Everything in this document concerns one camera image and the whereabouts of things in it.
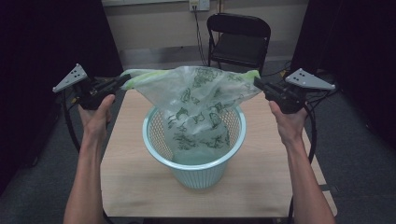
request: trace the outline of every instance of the wall outlet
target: wall outlet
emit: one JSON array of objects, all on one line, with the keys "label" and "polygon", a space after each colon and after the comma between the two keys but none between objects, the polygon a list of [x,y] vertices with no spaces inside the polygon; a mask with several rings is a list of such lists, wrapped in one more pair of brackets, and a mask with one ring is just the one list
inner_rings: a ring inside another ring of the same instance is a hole
[{"label": "wall outlet", "polygon": [[189,0],[190,11],[194,11],[194,7],[197,11],[208,11],[210,9],[210,0]]}]

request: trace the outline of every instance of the chair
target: chair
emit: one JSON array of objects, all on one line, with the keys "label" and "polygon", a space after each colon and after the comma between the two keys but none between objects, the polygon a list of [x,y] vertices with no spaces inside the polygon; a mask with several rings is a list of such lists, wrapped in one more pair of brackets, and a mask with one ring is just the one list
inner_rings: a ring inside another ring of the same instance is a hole
[{"label": "chair", "polygon": [[[260,18],[252,16],[218,13],[207,19],[209,31],[208,66],[211,61],[229,63],[251,68],[264,66],[271,36],[270,26]],[[215,43],[213,32],[219,32]]]}]

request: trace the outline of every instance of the wooden table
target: wooden table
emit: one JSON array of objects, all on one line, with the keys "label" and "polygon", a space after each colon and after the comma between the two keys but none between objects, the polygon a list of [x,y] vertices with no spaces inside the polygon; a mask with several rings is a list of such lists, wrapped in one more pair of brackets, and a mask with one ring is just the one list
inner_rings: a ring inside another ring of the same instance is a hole
[{"label": "wooden table", "polygon": [[[127,91],[102,161],[104,208],[111,217],[286,217],[291,197],[286,149],[275,117],[261,93],[241,104],[245,141],[218,184],[188,189],[147,151],[143,119],[152,107],[137,91]],[[309,149],[309,140],[304,133]],[[318,161],[312,163],[326,184]],[[336,215],[332,195],[324,194]]]}]

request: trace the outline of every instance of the hand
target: hand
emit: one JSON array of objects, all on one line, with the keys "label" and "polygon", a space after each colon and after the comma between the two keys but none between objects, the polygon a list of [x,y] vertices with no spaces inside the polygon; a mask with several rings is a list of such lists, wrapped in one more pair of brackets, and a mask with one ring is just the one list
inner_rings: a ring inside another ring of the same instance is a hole
[{"label": "hand", "polygon": [[302,134],[307,113],[304,108],[295,114],[283,114],[279,105],[270,101],[271,112],[276,117],[277,129],[282,139],[282,143],[288,146],[302,142]]},{"label": "hand", "polygon": [[79,115],[84,127],[84,136],[102,143],[106,138],[106,124],[111,121],[110,107],[115,95],[110,94],[102,101],[97,110],[84,110],[78,106]]}]

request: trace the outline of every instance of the wall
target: wall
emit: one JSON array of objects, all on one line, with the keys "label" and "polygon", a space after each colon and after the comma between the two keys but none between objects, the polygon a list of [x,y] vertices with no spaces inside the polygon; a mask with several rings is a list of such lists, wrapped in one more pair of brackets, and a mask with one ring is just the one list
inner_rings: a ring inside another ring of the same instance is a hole
[{"label": "wall", "polygon": [[[211,1],[209,11],[198,12],[201,37],[208,41],[207,18],[218,12],[220,4]],[[225,0],[223,12],[257,16],[269,23],[272,37],[268,59],[291,59],[298,40],[308,0]],[[172,2],[105,7],[119,51],[196,46],[194,14],[189,3]]]}]

